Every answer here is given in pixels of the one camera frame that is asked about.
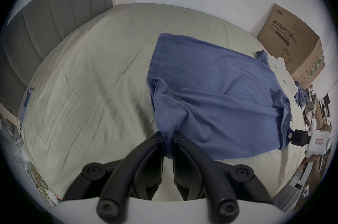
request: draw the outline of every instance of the white plastic part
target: white plastic part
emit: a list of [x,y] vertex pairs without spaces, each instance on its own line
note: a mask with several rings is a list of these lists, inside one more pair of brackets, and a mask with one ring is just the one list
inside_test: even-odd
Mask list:
[[313,130],[307,148],[306,158],[313,155],[324,155],[331,146],[331,134],[328,131]]
[[[51,213],[65,224],[105,224],[96,213],[99,198],[65,201]],[[286,222],[289,215],[277,207],[259,202],[238,200],[239,215],[232,224],[270,224]],[[209,224],[206,199],[155,202],[129,198],[125,224]]]

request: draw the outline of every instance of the label sticker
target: label sticker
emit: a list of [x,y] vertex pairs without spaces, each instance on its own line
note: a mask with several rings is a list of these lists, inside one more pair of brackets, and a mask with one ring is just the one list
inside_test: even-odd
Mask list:
[[323,139],[316,139],[315,144],[323,144]]

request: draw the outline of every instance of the blue cloth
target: blue cloth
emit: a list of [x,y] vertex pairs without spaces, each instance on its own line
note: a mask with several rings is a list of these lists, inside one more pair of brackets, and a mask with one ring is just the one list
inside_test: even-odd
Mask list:
[[302,102],[306,102],[306,99],[308,96],[298,81],[295,81],[295,85],[298,87],[298,91],[294,97],[295,97],[297,105],[300,107],[302,105]]
[[176,130],[213,159],[247,158],[287,145],[290,101],[263,63],[264,53],[261,61],[188,36],[159,36],[147,83],[165,156],[172,156]]

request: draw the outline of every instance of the bed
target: bed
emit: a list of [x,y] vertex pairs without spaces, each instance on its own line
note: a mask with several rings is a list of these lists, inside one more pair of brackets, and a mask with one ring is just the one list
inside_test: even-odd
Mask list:
[[[23,142],[36,170],[59,197],[85,164],[122,159],[156,132],[146,77],[162,32],[253,57],[265,50],[231,23],[169,5],[114,5],[75,28],[43,58],[25,89],[34,92],[22,127]],[[304,130],[301,109],[270,57],[269,65],[291,102],[291,128]],[[222,162],[252,167],[273,197],[303,158],[304,149],[290,144]],[[163,182],[153,200],[182,200],[172,176],[171,160],[165,159]]]

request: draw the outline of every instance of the person's arm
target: person's arm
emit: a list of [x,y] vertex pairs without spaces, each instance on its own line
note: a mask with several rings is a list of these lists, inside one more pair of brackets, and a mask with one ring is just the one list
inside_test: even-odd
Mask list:
[[320,173],[319,173],[319,155],[313,155],[307,159],[307,162],[313,162],[312,170],[308,177],[307,183],[310,184],[310,195],[315,192],[320,184]]

